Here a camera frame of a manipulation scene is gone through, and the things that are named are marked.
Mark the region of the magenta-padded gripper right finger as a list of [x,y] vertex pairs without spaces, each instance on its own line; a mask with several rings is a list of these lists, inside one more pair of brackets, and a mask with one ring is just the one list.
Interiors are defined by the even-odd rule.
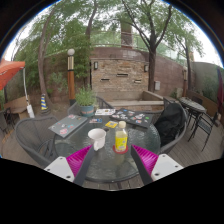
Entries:
[[156,155],[140,146],[131,145],[131,155],[144,185],[182,169],[182,166],[167,154]]

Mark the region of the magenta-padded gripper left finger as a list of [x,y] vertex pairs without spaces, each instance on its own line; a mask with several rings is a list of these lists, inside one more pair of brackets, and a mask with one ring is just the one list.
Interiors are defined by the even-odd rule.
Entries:
[[68,157],[59,156],[45,171],[82,186],[93,155],[93,146],[89,145]]

